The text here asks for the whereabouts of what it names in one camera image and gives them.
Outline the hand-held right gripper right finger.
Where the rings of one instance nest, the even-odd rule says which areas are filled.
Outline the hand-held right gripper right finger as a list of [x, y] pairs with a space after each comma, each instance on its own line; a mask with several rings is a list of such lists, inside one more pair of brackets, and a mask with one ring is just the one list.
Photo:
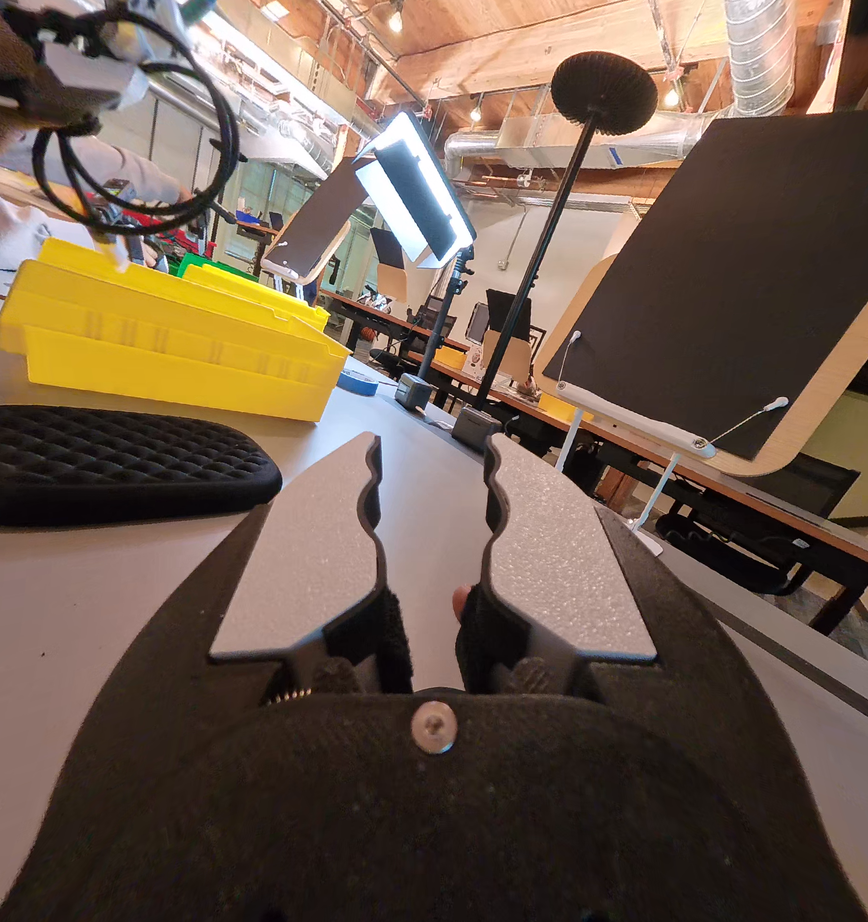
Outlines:
[[486, 440], [482, 586], [523, 628], [526, 655], [655, 659], [596, 504], [503, 434]]

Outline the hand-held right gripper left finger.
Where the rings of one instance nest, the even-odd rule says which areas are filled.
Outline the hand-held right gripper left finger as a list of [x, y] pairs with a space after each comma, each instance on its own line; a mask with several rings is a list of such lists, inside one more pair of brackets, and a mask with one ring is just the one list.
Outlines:
[[323, 659], [331, 632], [386, 583], [381, 439], [361, 432], [298, 474], [269, 506], [209, 649], [211, 659]]

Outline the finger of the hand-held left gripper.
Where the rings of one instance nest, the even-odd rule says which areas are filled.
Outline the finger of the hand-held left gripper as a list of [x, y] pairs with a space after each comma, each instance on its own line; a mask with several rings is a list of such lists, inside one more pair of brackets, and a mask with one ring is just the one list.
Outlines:
[[149, 90], [149, 80], [135, 63], [107, 55], [89, 57], [71, 45], [43, 43], [44, 65], [68, 89], [100, 94], [101, 109], [125, 109], [140, 102]]

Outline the white tablet stand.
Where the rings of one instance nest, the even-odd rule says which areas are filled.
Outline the white tablet stand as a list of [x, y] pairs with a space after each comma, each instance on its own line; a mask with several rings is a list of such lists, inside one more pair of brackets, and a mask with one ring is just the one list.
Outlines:
[[679, 429], [669, 423], [643, 417], [631, 410], [615, 405], [589, 391], [562, 380], [555, 385], [555, 395], [575, 407], [573, 420], [566, 433], [566, 439], [559, 458], [555, 463], [555, 469], [558, 471], [563, 471], [567, 455], [574, 445], [575, 437], [585, 412], [612, 420], [636, 432], [645, 433], [653, 441], [671, 446], [671, 458], [663, 474], [660, 475], [656, 487], [643, 508], [641, 515], [635, 520], [628, 520], [626, 523], [628, 530], [651, 551], [653, 556], [660, 556], [662, 547], [651, 537], [645, 536], [641, 532], [640, 527], [646, 522], [654, 502], [662, 493], [666, 479], [670, 478], [676, 468], [677, 462], [683, 455], [693, 455], [700, 459], [710, 460], [717, 454], [716, 446], [711, 441], [695, 433]]

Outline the black mesh pad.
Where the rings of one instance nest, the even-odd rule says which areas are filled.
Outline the black mesh pad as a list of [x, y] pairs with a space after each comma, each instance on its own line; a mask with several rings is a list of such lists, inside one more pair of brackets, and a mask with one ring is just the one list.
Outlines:
[[257, 443], [216, 422], [0, 405], [0, 526], [246, 513], [281, 486], [279, 468]]

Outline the green plastic bin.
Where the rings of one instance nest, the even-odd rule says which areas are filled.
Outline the green plastic bin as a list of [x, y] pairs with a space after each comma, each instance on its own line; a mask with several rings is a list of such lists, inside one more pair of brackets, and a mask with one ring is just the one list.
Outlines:
[[202, 257], [197, 253], [186, 251], [181, 258], [180, 262], [174, 265], [170, 264], [169, 272], [172, 276], [176, 278], [183, 278], [186, 271], [191, 267], [203, 267], [214, 270], [220, 270], [224, 273], [258, 283], [258, 277], [250, 274], [249, 272], [243, 271], [239, 268], [233, 267], [231, 265], [212, 261], [208, 258]]

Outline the large yellow plastic bin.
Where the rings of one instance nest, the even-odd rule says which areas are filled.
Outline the large yellow plastic bin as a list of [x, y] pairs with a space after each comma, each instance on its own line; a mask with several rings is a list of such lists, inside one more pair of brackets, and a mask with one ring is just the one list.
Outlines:
[[118, 270], [110, 256], [59, 239], [51, 239], [44, 244], [38, 261], [131, 291], [213, 312], [226, 311], [228, 300], [238, 299], [268, 310], [282, 320], [296, 319], [320, 334], [323, 334], [330, 316], [320, 307], [309, 306], [283, 292], [220, 270], [191, 267], [183, 278], [136, 264]]
[[179, 299], [30, 260], [0, 311], [0, 349], [31, 383], [318, 421], [348, 350], [297, 318], [176, 279]]

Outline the small black panel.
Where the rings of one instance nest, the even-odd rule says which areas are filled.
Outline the small black panel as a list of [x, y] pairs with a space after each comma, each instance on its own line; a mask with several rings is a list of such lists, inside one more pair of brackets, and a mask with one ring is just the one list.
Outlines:
[[[488, 309], [488, 327], [489, 331], [501, 333], [507, 324], [508, 317], [516, 299], [515, 293], [504, 291], [486, 290], [486, 304]], [[516, 325], [511, 333], [513, 339], [530, 341], [532, 319], [532, 299], [526, 297], [517, 314]]]

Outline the wooden board with black sheet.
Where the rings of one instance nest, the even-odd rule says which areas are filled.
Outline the wooden board with black sheet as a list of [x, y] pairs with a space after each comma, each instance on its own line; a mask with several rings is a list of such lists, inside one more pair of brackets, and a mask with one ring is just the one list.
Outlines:
[[375, 157], [345, 158], [303, 203], [261, 260], [263, 272], [306, 285], [324, 271], [350, 229], [350, 217], [367, 199], [357, 171]]

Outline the wooden backing board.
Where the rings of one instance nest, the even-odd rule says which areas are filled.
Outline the wooden backing board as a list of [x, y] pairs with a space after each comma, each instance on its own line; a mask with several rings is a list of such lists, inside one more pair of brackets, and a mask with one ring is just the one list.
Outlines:
[[[556, 327], [543, 341], [543, 347], [534, 363], [533, 376], [544, 393], [557, 398], [557, 382], [549, 378], [545, 370], [555, 353], [564, 350], [582, 308], [599, 287], [615, 258], [615, 255], [610, 255], [589, 271]], [[783, 419], [755, 458], [747, 460], [717, 449], [717, 454], [710, 460], [693, 455], [683, 455], [680, 460], [694, 460], [722, 474], [742, 478], [764, 476], [785, 467], [803, 451], [821, 421], [826, 418], [867, 360], [868, 302], [799, 397], [786, 408]], [[622, 435], [629, 441], [647, 447], [653, 454], [670, 460], [671, 446], [653, 441], [645, 433], [636, 432], [612, 420], [594, 415], [592, 417], [593, 421], [601, 426], [602, 436]]]

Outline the large black sheet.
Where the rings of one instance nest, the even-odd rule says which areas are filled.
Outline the large black sheet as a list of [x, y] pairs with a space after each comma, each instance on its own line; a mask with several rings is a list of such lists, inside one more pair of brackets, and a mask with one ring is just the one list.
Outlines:
[[868, 110], [718, 119], [545, 376], [752, 460], [868, 303]]

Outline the led panel light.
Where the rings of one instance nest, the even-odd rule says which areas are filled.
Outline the led panel light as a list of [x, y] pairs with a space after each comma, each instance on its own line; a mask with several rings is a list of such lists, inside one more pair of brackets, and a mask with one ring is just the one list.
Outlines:
[[355, 175], [413, 265], [440, 269], [474, 244], [474, 225], [411, 112], [360, 151]]

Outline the black pole with round disc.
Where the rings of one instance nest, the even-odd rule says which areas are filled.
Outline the black pole with round disc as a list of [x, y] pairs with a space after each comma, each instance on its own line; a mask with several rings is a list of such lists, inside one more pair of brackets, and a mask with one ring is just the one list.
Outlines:
[[637, 131], [649, 121], [658, 102], [656, 86], [645, 69], [623, 56], [597, 51], [580, 52], [560, 63], [551, 81], [551, 96], [557, 111], [567, 121], [580, 125], [580, 134], [478, 388], [474, 409], [485, 410], [520, 306], [536, 281], [593, 137], [597, 133], [621, 135]]

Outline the silver ventilation duct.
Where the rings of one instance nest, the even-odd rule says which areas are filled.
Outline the silver ventilation duct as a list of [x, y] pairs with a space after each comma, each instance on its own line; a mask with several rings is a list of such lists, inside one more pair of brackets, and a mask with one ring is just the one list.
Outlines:
[[[659, 109], [636, 131], [598, 132], [583, 168], [620, 170], [677, 162], [719, 120], [782, 114], [795, 88], [795, 2], [726, 1], [724, 9], [733, 103], [717, 111]], [[558, 112], [508, 117], [497, 131], [451, 134], [444, 145], [444, 166], [452, 179], [483, 158], [498, 158], [515, 169], [561, 169], [580, 131]]]

